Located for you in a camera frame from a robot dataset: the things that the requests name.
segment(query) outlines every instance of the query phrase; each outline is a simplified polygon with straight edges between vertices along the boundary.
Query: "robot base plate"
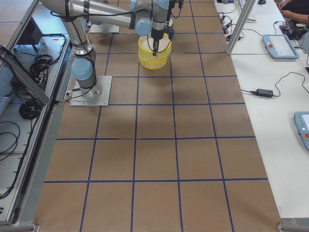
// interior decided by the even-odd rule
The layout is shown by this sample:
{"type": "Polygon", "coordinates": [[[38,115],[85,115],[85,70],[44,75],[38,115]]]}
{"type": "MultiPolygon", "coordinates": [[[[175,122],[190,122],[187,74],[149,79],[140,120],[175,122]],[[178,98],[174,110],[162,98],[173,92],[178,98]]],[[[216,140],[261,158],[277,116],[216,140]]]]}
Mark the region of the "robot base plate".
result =
{"type": "MultiPolygon", "coordinates": [[[[81,95],[80,91],[73,92],[73,98],[70,102],[70,106],[108,106],[110,100],[111,86],[112,86],[112,76],[97,76],[97,81],[103,86],[103,92],[100,96],[94,99],[86,99],[83,96],[74,98],[81,95]]],[[[79,84],[76,82],[74,88],[79,88],[79,84]]]]}

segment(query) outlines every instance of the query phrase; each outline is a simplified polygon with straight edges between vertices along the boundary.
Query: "person's hand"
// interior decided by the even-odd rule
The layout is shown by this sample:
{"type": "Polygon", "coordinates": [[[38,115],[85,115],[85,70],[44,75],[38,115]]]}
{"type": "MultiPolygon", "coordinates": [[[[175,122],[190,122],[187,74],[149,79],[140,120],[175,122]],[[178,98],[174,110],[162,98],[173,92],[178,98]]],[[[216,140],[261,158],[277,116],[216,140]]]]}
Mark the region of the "person's hand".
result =
{"type": "Polygon", "coordinates": [[[291,11],[283,11],[283,10],[280,10],[283,18],[291,18],[291,14],[292,12],[291,11]]]}
{"type": "Polygon", "coordinates": [[[287,1],[281,1],[278,3],[278,8],[281,10],[283,7],[285,7],[285,5],[288,4],[287,1]]]}

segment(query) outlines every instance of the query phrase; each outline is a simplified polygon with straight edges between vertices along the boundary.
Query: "yellow bowl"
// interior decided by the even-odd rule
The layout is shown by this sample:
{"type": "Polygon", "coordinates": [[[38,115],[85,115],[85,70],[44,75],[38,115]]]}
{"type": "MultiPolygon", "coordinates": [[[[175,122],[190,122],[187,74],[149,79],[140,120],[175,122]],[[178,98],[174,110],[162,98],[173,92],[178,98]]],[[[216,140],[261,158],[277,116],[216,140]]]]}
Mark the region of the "yellow bowl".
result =
{"type": "Polygon", "coordinates": [[[152,52],[152,45],[153,45],[153,38],[150,36],[147,39],[147,36],[141,36],[139,38],[139,53],[147,60],[163,60],[170,55],[170,51],[172,48],[172,43],[169,40],[169,36],[164,34],[163,39],[160,40],[159,43],[159,50],[156,56],[153,56],[152,52]]]}
{"type": "Polygon", "coordinates": [[[140,65],[149,70],[161,69],[164,65],[166,65],[167,61],[167,57],[160,60],[148,60],[139,53],[140,65]]]}

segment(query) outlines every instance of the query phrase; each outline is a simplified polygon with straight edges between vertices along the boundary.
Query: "brown cardboard floor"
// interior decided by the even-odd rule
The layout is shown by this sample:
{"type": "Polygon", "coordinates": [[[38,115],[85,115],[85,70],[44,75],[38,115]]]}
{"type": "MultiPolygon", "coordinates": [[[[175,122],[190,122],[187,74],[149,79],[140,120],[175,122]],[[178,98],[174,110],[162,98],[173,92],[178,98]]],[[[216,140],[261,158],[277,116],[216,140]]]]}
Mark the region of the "brown cardboard floor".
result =
{"type": "Polygon", "coordinates": [[[42,232],[276,231],[214,3],[185,2],[174,28],[157,71],[139,65],[133,31],[90,36],[97,75],[113,76],[110,106],[65,106],[35,217],[42,232]]]}

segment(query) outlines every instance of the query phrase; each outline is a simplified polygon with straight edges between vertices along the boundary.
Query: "person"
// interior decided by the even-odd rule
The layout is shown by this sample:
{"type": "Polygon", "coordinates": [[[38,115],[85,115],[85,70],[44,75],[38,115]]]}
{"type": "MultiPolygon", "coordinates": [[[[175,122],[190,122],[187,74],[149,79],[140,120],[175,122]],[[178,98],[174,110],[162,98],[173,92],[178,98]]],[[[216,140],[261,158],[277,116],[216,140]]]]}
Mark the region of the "person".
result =
{"type": "Polygon", "coordinates": [[[309,0],[281,1],[278,8],[284,18],[290,18],[296,23],[309,23],[309,0]]]}

